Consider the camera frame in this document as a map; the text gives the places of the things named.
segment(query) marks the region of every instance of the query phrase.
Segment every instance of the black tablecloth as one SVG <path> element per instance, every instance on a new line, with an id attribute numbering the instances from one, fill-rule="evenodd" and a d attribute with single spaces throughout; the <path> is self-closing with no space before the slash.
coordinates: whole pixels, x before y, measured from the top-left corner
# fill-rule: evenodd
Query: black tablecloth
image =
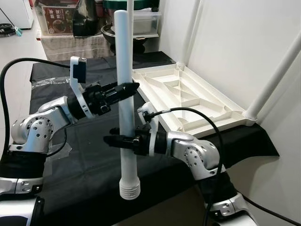
<path id="1" fill-rule="evenodd" d="M 167 65 L 174 63 L 162 52 L 135 55 L 134 68 Z M 69 70 L 52 65 L 33 65 L 31 82 L 34 84 L 48 78 L 69 76 Z M 115 82 L 115 57 L 87 60 L 86 83 Z M 32 89 L 30 113 L 44 103 L 72 94 L 68 83 L 43 85 Z M 134 96 L 135 110 L 144 104 L 140 95 Z M 140 125 L 138 115 L 136 125 Z M 118 105 L 112 111 L 94 120 L 82 119 L 67 128 L 67 142 L 72 151 L 69 157 L 55 160 L 52 175 L 45 178 L 40 196 L 45 199 L 44 225 L 112 225 L 166 200 L 194 184 L 189 169 L 176 159 L 163 155 L 137 157 L 141 195 L 134 201 L 125 201 L 119 196 L 121 178 L 120 152 L 108 147 L 103 136 L 110 128 L 118 127 Z M 222 132 L 226 147 L 226 167 L 258 155 L 278 155 L 265 130 L 255 124 L 239 126 Z M 210 140 L 218 147 L 216 135 Z M 59 131 L 54 143 L 63 140 Z"/>

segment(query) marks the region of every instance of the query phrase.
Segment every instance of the black cable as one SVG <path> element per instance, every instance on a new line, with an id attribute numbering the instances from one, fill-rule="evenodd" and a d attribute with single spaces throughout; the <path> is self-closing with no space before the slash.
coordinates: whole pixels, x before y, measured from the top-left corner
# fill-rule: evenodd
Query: black cable
<path id="1" fill-rule="evenodd" d="M 171 108 L 170 110 L 160 111 L 160 112 L 157 112 L 157 113 L 152 113 L 152 114 L 150 114 L 150 117 L 153 118 L 156 115 L 163 114 L 163 113 L 168 113 L 168 112 L 173 112 L 173 111 L 189 111 L 189 112 L 194 112 L 195 114 L 198 114 L 198 115 L 202 116 L 207 122 L 210 123 L 210 125 L 212 125 L 213 129 L 215 130 L 215 132 L 217 134 L 217 137 L 218 137 L 219 142 L 220 142 L 220 149 L 219 149 L 220 160 L 218 162 L 218 167 L 217 167 L 217 172 L 216 172 L 216 184 L 215 184 L 215 188 L 214 188 L 214 192 L 213 192 L 213 195 L 214 195 L 215 192 L 216 192 L 216 189 L 218 187 L 218 182 L 219 182 L 220 174 L 221 174 L 221 171 L 222 171 L 222 163 L 223 163 L 224 153 L 225 153 L 225 151 L 224 151 L 224 143 L 223 143 L 223 140 L 222 140 L 222 135 L 221 135 L 220 131 L 218 130 L 217 126 L 214 124 L 214 122 L 211 119 L 209 119 L 203 113 L 201 113 L 201 112 L 199 112 L 199 111 L 197 111 L 195 109 L 192 109 L 192 108 L 188 108 L 188 107 L 175 107 L 175 108 Z M 210 211 L 212 205 L 213 205 L 213 197 L 211 197 L 210 201 L 208 202 L 208 205 L 207 205 L 207 208 L 206 208 L 206 212 L 205 212 L 205 216 L 204 216 L 204 220 L 203 220 L 203 226 L 207 225 L 208 215 L 209 215 L 209 211 Z"/>
<path id="2" fill-rule="evenodd" d="M 50 156 L 52 156 L 52 155 L 55 155 L 55 154 L 57 154 L 58 152 L 60 152 L 60 151 L 63 149 L 63 147 L 65 146 L 66 143 L 67 143 L 67 129 L 64 128 L 64 142 L 63 142 L 62 146 L 60 146 L 56 151 L 54 151 L 54 152 L 52 152 L 52 153 L 46 155 L 46 157 L 48 158 L 48 157 L 50 157 Z"/>
<path id="3" fill-rule="evenodd" d="M 286 218 L 286 217 L 284 217 L 284 216 L 282 216 L 282 215 L 280 215 L 280 214 L 278 214 L 278 213 L 275 213 L 275 212 L 273 212 L 273 211 L 271 211 L 271 210 L 268 210 L 267 208 L 264 208 L 263 206 L 261 206 L 261 205 L 255 203 L 255 202 L 253 202 L 251 199 L 249 199 L 248 197 L 244 196 L 242 193 L 241 193 L 241 195 L 243 196 L 243 198 L 244 198 L 248 203 L 250 203 L 251 205 L 257 207 L 258 209 L 260 209 L 260 210 L 262 210 L 262 211 L 264 211 L 264 212 L 266 212 L 266 213 L 269 213 L 269 214 L 271 214 L 271 215 L 273 215 L 273 216 L 275 216 L 275 217 L 277 217 L 277 218 L 280 218 L 280 219 L 282 219 L 282 220 L 284 220 L 284 221 L 286 221 L 286 222 L 288 222 L 288 223 L 290 223 L 290 224 L 292 224 L 292 225 L 301 226 L 300 223 L 298 223 L 298 222 L 296 222 L 296 221 L 294 221 L 294 220 L 291 220 L 291 219 L 289 219 L 289 218 Z"/>
<path id="4" fill-rule="evenodd" d="M 55 63 L 55 62 L 51 62 L 51 61 L 47 61 L 47 60 L 35 59 L 35 58 L 19 58 L 19 59 L 9 62 L 7 65 L 4 66 L 4 68 L 2 69 L 1 74 L 0 74 L 0 95 L 1 95 L 1 100 L 2 100 L 4 121 L 5 121 L 5 142 L 4 142 L 4 147 L 3 147 L 3 154 L 6 154 L 8 151 L 9 131 L 10 131 L 8 104 L 6 102 L 5 86 L 4 86 L 5 85 L 5 83 L 4 83 L 5 75 L 6 75 L 6 72 L 8 71 L 8 69 L 12 65 L 14 65 L 18 62 L 22 62 L 22 61 L 34 61 L 34 62 L 45 63 L 45 64 L 49 64 L 49 65 L 64 67 L 64 68 L 70 68 L 69 65 L 63 65 L 63 64 L 59 64 L 59 63 Z"/>
<path id="5" fill-rule="evenodd" d="M 1 10 L 1 12 L 4 14 L 4 16 L 10 21 L 11 25 L 15 26 L 15 25 L 13 24 L 13 22 L 11 22 L 11 20 L 9 19 L 9 17 L 3 12 L 3 10 L 2 10 L 1 8 L 0 8 L 0 10 Z"/>

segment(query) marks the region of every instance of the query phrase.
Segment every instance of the white bracket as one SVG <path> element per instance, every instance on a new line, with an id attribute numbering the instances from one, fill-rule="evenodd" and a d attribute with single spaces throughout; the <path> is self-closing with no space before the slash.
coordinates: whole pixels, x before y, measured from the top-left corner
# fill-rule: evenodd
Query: white bracket
<path id="1" fill-rule="evenodd" d="M 138 112 L 141 122 L 143 124 L 146 124 L 143 114 L 145 114 L 146 112 L 154 113 L 154 112 L 156 112 L 156 110 L 150 102 L 147 102 L 142 107 L 138 108 L 137 112 Z M 152 118 L 150 121 L 150 149 L 149 149 L 150 156 L 154 156 L 154 154 L 155 154 L 155 142 L 156 142 L 158 126 L 159 126 L 158 117 Z"/>
<path id="2" fill-rule="evenodd" d="M 86 81 L 86 65 L 87 65 L 87 59 L 85 58 L 80 58 L 78 56 L 72 56 L 70 58 L 70 87 L 73 90 L 79 105 L 85 115 L 87 116 L 88 119 L 92 119 L 95 116 L 90 112 L 90 109 L 82 95 L 84 92 L 84 89 L 82 88 L 80 82 L 85 82 Z"/>

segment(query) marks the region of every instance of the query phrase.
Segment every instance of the plastic storage box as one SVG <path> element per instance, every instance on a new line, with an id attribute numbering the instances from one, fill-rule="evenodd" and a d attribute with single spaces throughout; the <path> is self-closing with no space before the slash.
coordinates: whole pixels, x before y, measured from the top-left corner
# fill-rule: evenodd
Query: plastic storage box
<path id="1" fill-rule="evenodd" d="M 134 12 L 134 36 L 158 37 L 160 12 Z"/>

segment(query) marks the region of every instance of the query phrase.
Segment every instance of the white tube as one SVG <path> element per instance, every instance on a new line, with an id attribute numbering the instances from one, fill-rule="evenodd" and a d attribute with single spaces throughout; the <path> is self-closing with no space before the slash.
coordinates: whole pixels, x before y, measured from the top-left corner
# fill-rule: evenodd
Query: white tube
<path id="1" fill-rule="evenodd" d="M 191 13 L 190 21 L 188 24 L 188 29 L 183 43 L 182 56 L 180 58 L 180 61 L 177 62 L 177 64 L 182 67 L 188 64 L 189 58 L 191 56 L 192 46 L 195 42 L 196 33 L 198 31 L 198 25 L 201 19 L 202 7 L 202 0 L 195 0 L 194 6 L 192 8 L 193 11 Z"/>
<path id="2" fill-rule="evenodd" d="M 128 13 L 118 10 L 114 13 L 115 44 L 117 62 L 118 84 L 132 82 L 132 55 L 130 55 L 130 34 Z M 120 134 L 135 135 L 134 98 L 129 97 L 119 102 Z M 120 149 L 121 154 L 121 180 L 119 182 L 120 196 L 132 200 L 140 194 L 140 180 L 137 176 L 137 158 L 133 150 Z"/>
<path id="3" fill-rule="evenodd" d="M 249 108 L 243 112 L 243 115 L 251 120 L 257 119 L 257 114 L 262 109 L 264 104 L 267 102 L 277 85 L 280 83 L 281 79 L 290 68 L 295 58 L 301 51 L 301 31 L 299 32 L 296 39 L 291 44 L 290 48 L 286 52 L 285 56 L 281 60 L 280 64 L 276 68 L 273 76 L 270 78 L 268 83 L 258 97 L 251 103 Z"/>

